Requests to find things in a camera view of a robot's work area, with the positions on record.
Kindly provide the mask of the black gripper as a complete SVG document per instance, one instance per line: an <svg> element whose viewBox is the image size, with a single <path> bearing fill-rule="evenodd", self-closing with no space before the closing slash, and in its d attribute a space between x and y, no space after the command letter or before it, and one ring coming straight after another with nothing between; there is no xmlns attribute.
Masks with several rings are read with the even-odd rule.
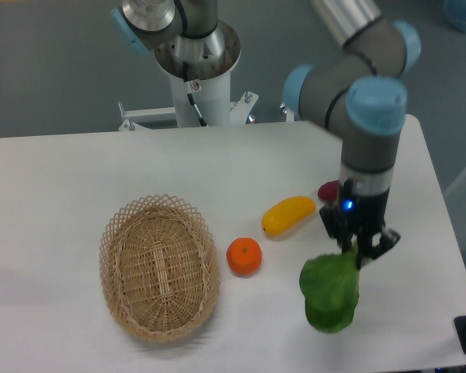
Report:
<svg viewBox="0 0 466 373"><path fill-rule="evenodd" d="M401 239L401 235L391 228L384 228L390 189L383 193L364 196L352 190L354 182L339 183L337 201L324 206L320 211L323 225L331 239L337 241L343 251L350 251L352 238L357 237L356 268L361 270L391 250Z"/></svg>

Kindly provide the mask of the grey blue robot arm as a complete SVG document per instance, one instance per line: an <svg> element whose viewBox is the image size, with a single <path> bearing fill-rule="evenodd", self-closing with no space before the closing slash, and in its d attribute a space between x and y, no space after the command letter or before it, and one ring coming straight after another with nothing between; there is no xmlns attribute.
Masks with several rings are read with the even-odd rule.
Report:
<svg viewBox="0 0 466 373"><path fill-rule="evenodd" d="M302 120L343 142L336 202L320 215L356 266L385 254L400 235L384 213L407 92L401 76L418 60L421 43L405 22L388 22L372 1L316 1L314 7L344 51L333 67L295 68L283 101ZM230 72L238 63L237 33L220 21L215 1L122 1L111 12L135 54L153 54L170 77L180 127L230 125Z"/></svg>

